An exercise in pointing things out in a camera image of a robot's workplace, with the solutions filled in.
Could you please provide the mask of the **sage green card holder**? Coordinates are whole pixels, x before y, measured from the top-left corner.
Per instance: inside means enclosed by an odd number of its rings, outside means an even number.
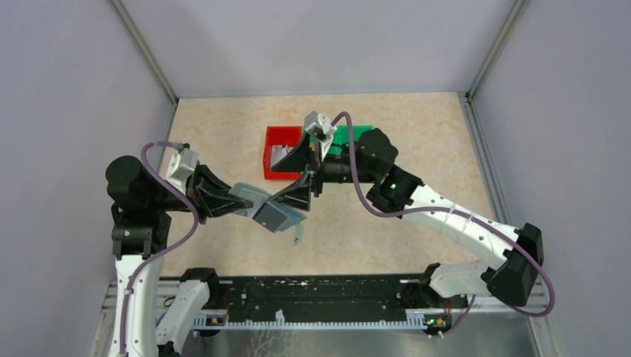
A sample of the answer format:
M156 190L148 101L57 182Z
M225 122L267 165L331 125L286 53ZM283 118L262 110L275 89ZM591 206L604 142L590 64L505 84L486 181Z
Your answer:
M280 205L282 208L284 208L287 211L289 215L289 219L285 225L285 229L282 231L286 231L290 228L294 228L295 230L294 230L293 244L297 245L302 241L302 236L303 236L303 231L304 231L303 221L307 218L302 212L296 210L295 208L291 208L290 206L287 206L287 205L271 202L270 201L270 198L272 197L271 193L263 189L260 189L259 187L255 187L243 182L236 183L229 190L229 193L232 195L241 197L243 199L249 200L250 202L253 203L252 208L249 208L246 210L238 210L234 212L234 214L246 217L250 220L253 220L252 217L254 216L256 211L260 208L260 206L264 202Z

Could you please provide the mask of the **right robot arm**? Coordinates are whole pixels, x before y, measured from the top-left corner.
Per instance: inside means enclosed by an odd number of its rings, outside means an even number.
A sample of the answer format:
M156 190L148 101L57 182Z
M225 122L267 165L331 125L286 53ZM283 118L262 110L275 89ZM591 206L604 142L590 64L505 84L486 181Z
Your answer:
M397 218L432 229L477 256L473 263L438 264L419 286L427 306L439 306L456 295L487 295L521 309L528 303L544 261L541 230L496 222L439 194L421 178L398 167L397 148L380 129L360 134L330 155L331 139L318 130L306 132L284 157L271 163L274 173L296 173L300 179L279 194L283 203L308 210L326 183L349 183L360 202L379 218Z

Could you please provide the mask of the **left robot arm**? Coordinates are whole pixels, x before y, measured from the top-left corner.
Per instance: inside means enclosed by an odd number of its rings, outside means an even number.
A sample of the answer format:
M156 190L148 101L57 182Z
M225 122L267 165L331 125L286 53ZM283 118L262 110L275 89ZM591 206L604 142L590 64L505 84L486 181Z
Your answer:
M193 322L203 307L224 298L212 268L189 268L162 318L157 317L158 286L167 253L169 212L191 212L194 225L253 204L230 194L230 186L198 161L196 153L175 153L167 166L169 187L133 156L106 169L112 197L113 255L117 272L115 328L109 356L183 356Z

